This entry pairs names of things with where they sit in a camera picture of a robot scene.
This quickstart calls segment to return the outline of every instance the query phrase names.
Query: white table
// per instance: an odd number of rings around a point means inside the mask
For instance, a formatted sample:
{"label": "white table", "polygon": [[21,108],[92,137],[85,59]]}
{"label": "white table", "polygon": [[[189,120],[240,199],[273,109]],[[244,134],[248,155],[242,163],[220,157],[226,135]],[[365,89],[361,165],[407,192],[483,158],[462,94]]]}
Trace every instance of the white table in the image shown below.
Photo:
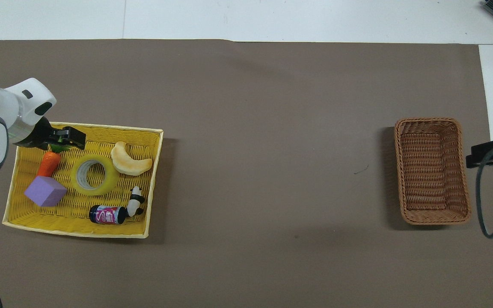
{"label": "white table", "polygon": [[0,0],[0,39],[479,44],[493,139],[493,17],[477,0]]}

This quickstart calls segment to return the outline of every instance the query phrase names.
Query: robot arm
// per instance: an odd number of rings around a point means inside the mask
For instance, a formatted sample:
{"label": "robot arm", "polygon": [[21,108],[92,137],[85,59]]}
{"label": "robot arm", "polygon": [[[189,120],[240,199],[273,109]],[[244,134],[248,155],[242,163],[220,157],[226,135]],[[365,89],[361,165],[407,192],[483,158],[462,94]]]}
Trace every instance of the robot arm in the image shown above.
{"label": "robot arm", "polygon": [[26,148],[61,144],[84,149],[84,133],[72,127],[55,129],[43,116],[55,104],[53,94],[35,78],[0,89],[0,168],[9,142]]}

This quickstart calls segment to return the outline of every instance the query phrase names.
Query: can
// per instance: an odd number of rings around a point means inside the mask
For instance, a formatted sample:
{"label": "can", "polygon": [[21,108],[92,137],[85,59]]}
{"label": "can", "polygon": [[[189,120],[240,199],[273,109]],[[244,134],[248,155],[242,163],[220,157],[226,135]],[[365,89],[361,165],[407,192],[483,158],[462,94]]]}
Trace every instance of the can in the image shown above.
{"label": "can", "polygon": [[120,225],[128,216],[125,207],[108,207],[105,205],[94,205],[90,208],[89,218],[95,224]]}

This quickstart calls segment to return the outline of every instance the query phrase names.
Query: purple foam cube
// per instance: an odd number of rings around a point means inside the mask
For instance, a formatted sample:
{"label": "purple foam cube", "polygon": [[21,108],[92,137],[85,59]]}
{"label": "purple foam cube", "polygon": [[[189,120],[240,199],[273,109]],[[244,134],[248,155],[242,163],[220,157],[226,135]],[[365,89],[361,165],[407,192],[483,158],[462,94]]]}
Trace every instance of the purple foam cube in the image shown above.
{"label": "purple foam cube", "polygon": [[55,179],[37,176],[24,192],[40,207],[53,207],[66,195],[68,189]]}

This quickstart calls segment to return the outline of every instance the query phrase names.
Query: wicker basket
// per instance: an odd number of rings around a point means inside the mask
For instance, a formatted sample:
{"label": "wicker basket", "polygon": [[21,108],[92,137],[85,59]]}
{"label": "wicker basket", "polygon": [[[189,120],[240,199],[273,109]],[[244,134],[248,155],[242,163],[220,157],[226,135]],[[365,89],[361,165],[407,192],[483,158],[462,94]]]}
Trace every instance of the wicker basket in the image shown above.
{"label": "wicker basket", "polygon": [[[16,149],[16,160],[3,224],[23,230],[83,237],[146,238],[155,188],[155,174],[163,141],[160,129],[133,128],[95,124],[51,123],[55,128],[72,126],[86,134],[85,150],[73,148],[61,154],[62,160],[53,178],[68,189],[56,207],[39,207],[24,195],[35,178],[45,152],[37,148]],[[106,195],[82,195],[70,184],[70,171],[74,161],[86,154],[110,157],[116,142],[127,143],[127,152],[133,159],[153,159],[153,168],[138,177],[119,174],[116,187]],[[95,187],[102,183],[102,166],[94,165],[89,182]],[[146,197],[140,207],[143,214],[127,218],[122,225],[99,225],[90,222],[89,209],[93,205],[125,206],[131,188],[138,185]]]}
{"label": "wicker basket", "polygon": [[460,124],[451,118],[407,118],[395,125],[399,201],[415,225],[467,222],[471,206]]}

